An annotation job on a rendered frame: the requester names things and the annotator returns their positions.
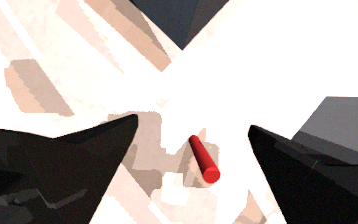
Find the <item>black open square box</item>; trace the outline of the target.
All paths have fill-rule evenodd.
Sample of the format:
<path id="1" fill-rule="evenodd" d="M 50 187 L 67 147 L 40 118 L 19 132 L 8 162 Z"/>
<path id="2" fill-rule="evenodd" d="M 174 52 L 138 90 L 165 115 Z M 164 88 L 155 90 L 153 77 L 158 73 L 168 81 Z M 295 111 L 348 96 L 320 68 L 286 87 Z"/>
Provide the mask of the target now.
<path id="1" fill-rule="evenodd" d="M 181 51 L 229 0 L 130 0 Z"/>

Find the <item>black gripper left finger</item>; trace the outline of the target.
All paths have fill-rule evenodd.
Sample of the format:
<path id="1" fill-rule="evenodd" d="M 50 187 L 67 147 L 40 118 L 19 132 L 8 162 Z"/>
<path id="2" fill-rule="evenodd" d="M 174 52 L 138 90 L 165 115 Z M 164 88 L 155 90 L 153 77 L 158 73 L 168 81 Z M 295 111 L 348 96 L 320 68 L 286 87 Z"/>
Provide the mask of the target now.
<path id="1" fill-rule="evenodd" d="M 137 128 L 130 114 L 56 138 L 0 129 L 0 170 L 31 178 L 57 224 L 90 224 Z"/>

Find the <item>red peg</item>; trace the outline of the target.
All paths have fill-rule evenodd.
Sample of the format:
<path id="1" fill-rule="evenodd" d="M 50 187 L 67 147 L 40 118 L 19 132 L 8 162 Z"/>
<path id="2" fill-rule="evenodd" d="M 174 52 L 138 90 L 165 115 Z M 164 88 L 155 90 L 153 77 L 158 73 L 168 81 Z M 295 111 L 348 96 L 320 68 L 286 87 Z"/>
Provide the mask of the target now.
<path id="1" fill-rule="evenodd" d="M 198 163 L 205 183 L 215 183 L 220 179 L 220 171 L 214 160 L 196 135 L 189 137 L 189 144 Z"/>

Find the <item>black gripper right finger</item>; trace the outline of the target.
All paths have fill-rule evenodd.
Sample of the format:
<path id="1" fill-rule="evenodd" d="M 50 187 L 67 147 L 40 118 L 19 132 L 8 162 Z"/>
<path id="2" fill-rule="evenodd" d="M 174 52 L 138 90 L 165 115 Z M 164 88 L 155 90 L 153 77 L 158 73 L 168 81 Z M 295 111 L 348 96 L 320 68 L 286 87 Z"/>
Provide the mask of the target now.
<path id="1" fill-rule="evenodd" d="M 358 224 L 358 164 L 257 125 L 248 138 L 286 224 Z"/>

